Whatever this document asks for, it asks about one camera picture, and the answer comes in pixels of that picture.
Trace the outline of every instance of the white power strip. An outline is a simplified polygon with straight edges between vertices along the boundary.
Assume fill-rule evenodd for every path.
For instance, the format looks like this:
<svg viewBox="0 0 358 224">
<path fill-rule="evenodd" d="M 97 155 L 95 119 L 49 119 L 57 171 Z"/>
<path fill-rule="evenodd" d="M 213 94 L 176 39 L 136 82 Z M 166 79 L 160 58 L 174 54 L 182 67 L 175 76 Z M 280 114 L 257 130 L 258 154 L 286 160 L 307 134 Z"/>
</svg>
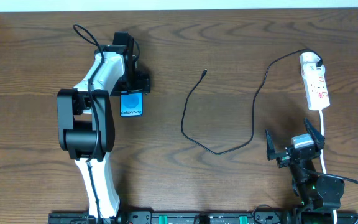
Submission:
<svg viewBox="0 0 358 224">
<path fill-rule="evenodd" d="M 305 52 L 300 56 L 301 74 L 305 84 L 309 110 L 322 110 L 329 106 L 328 90 L 324 74 L 324 65 L 316 66 L 321 59 L 313 52 Z"/>
</svg>

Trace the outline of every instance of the wood grain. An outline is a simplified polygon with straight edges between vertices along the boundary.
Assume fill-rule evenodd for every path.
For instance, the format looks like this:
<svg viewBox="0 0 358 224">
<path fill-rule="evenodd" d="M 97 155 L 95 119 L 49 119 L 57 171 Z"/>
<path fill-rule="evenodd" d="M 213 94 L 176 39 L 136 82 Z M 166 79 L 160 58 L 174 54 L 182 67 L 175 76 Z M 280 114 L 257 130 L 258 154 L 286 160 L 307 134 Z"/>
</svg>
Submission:
<svg viewBox="0 0 358 224">
<path fill-rule="evenodd" d="M 216 151 L 248 140 L 252 97 L 267 65 L 304 46 L 324 58 L 331 106 L 324 110 L 326 163 L 358 180 L 358 9 L 37 12 L 0 14 L 0 223 L 45 223 L 52 210 L 86 210 L 83 180 L 58 145 L 56 94 L 81 80 L 93 46 L 129 31 L 139 67 L 152 76 L 140 118 L 119 117 L 114 183 L 125 205 L 154 210 L 253 210 L 299 204 L 288 169 L 266 161 L 264 129 L 277 147 L 305 132 L 307 109 L 296 56 L 271 68 L 256 100 L 255 136 L 236 152 L 214 156 L 180 133 L 185 98 L 189 136 Z M 358 212 L 358 186 L 346 184 L 341 210 Z"/>
</svg>

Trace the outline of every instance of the power plug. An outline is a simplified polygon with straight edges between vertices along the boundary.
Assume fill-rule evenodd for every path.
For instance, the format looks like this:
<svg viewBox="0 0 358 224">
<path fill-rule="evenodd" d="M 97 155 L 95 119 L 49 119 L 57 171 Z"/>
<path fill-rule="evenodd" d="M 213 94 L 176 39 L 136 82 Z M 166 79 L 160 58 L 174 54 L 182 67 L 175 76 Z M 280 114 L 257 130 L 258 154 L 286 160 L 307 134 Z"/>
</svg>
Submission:
<svg viewBox="0 0 358 224">
<path fill-rule="evenodd" d="M 329 106 L 328 90 L 324 65 L 317 67 L 321 59 L 313 52 L 305 52 L 300 56 L 301 74 L 305 84 L 309 110 L 322 110 Z"/>
</svg>

